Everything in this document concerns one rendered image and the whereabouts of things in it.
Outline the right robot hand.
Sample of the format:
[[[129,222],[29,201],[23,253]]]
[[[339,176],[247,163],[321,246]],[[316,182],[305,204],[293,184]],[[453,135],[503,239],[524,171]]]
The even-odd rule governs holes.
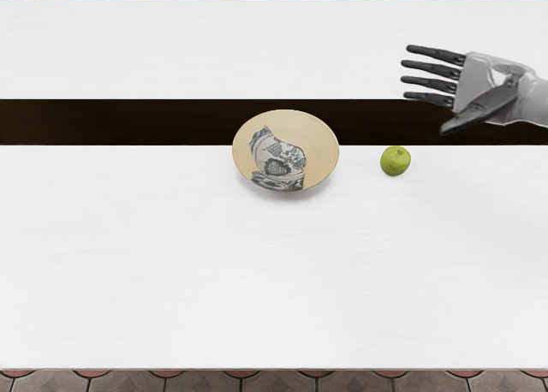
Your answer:
[[[439,129],[452,134],[482,123],[507,126],[526,122],[548,128],[548,79],[524,64],[500,57],[408,45],[406,51],[440,63],[403,60],[405,68],[430,74],[403,76],[401,81],[435,92],[405,92],[406,99],[447,108],[455,115]]]

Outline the green lime fruit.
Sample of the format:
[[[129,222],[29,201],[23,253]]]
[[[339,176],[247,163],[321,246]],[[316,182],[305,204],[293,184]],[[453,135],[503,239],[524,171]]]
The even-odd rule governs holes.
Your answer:
[[[380,168],[386,175],[402,175],[411,163],[411,155],[403,146],[387,147],[380,158]]]

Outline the beige plate with printed pattern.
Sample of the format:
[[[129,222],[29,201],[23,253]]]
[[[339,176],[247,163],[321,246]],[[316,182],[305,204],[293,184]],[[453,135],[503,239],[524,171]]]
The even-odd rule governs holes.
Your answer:
[[[270,110],[245,122],[233,139],[237,169],[258,187],[294,193],[317,186],[337,166],[330,127],[299,110]]]

